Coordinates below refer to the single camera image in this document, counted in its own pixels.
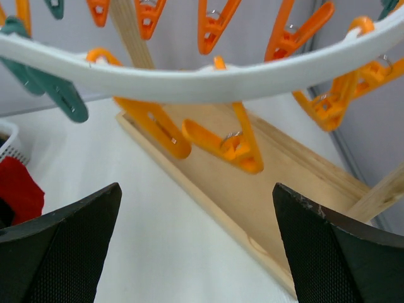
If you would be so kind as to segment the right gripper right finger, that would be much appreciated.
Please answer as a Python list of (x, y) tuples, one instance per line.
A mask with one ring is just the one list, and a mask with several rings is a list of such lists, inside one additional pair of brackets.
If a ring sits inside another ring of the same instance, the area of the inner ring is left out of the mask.
[(277, 224), (299, 302), (403, 302), (403, 236), (277, 183)]

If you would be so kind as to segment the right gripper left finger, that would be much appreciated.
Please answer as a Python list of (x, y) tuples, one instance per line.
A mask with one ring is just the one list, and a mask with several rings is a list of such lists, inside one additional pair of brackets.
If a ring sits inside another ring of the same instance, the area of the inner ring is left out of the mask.
[(1, 302), (93, 302), (121, 198), (115, 182), (1, 229)]

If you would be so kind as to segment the red thin sock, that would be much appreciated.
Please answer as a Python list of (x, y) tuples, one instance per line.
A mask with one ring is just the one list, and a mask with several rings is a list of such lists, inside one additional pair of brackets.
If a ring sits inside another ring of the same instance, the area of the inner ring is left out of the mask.
[(42, 215), (45, 193), (32, 179), (27, 168), (13, 157), (1, 161), (1, 199), (11, 208), (11, 225)]

